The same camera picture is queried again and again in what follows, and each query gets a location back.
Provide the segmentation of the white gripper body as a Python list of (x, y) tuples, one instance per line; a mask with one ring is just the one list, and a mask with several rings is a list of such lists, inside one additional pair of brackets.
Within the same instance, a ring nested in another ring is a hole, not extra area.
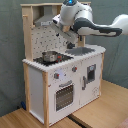
[(75, 47), (76, 34), (73, 31), (68, 30), (64, 32), (59, 26), (59, 22), (57, 20), (53, 20), (53, 29), (67, 40), (66, 44), (68, 49), (73, 49)]

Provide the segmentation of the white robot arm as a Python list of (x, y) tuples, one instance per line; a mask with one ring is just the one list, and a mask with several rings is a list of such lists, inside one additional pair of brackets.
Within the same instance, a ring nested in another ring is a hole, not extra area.
[(117, 16), (110, 25), (93, 22), (92, 8), (77, 0), (64, 0), (60, 13), (52, 20), (53, 29), (67, 41), (76, 43), (79, 36), (117, 37), (128, 35), (128, 15)]

